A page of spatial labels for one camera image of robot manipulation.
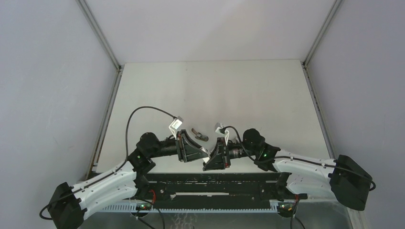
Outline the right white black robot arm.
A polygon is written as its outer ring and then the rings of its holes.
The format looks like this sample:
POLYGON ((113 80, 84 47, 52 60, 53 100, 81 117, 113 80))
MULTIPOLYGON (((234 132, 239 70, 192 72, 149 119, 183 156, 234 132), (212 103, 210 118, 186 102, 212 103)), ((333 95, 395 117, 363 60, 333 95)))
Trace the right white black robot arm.
POLYGON ((237 142, 229 140, 231 126, 219 127, 221 135, 203 163, 203 170, 224 170, 232 159, 248 157, 259 169, 279 173, 276 192, 282 200, 291 195, 329 198, 342 205, 363 211, 369 192, 376 183, 351 157, 313 158, 301 156, 272 146, 254 128, 237 135, 237 142))

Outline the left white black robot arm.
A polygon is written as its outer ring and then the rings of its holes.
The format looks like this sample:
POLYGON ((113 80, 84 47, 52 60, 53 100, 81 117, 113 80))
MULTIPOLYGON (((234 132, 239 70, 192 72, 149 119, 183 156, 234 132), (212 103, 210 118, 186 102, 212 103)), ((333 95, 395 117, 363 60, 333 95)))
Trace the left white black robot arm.
POLYGON ((144 133, 124 162, 91 179, 57 186, 46 207, 58 229, 76 229, 94 213, 123 199, 143 199, 149 194, 146 174, 155 167, 155 157, 178 155, 181 162, 209 160, 208 152, 185 130, 160 141, 144 133))

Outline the left green circuit board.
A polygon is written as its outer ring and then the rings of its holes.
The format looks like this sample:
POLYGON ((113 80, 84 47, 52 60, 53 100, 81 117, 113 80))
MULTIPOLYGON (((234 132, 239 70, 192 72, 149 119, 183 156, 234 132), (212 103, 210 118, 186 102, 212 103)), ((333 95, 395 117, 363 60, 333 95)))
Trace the left green circuit board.
POLYGON ((149 211, 152 209, 152 205, 148 203, 141 203, 136 206, 136 211, 149 211))

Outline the green circuit board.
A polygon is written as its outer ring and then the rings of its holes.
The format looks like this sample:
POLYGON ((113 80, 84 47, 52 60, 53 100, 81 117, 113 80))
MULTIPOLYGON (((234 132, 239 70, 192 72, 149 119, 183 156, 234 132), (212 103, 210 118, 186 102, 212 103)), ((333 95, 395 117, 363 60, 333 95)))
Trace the green circuit board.
POLYGON ((291 203, 290 204, 280 204, 277 206, 277 209, 279 212, 284 212, 284 211, 289 212, 294 209, 294 206, 295 205, 291 204, 291 203))
POLYGON ((141 203, 136 206, 136 211, 149 211, 152 209, 152 205, 148 203, 141 203))

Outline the right green circuit board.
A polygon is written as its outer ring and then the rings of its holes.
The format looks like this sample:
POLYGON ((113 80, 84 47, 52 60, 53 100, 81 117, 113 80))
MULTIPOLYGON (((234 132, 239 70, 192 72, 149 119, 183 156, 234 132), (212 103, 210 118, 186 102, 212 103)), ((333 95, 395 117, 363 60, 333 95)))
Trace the right green circuit board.
POLYGON ((294 206, 295 205, 291 204, 291 203, 290 204, 280 204, 277 206, 277 209, 279 212, 284 212, 284 211, 289 212, 294 209, 294 206))

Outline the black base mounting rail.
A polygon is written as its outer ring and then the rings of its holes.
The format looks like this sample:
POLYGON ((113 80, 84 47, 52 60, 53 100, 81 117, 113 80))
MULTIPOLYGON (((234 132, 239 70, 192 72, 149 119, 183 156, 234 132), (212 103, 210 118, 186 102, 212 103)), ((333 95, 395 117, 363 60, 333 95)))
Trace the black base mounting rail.
POLYGON ((152 173, 136 196, 158 207, 264 207, 265 202, 295 202, 283 173, 152 173))

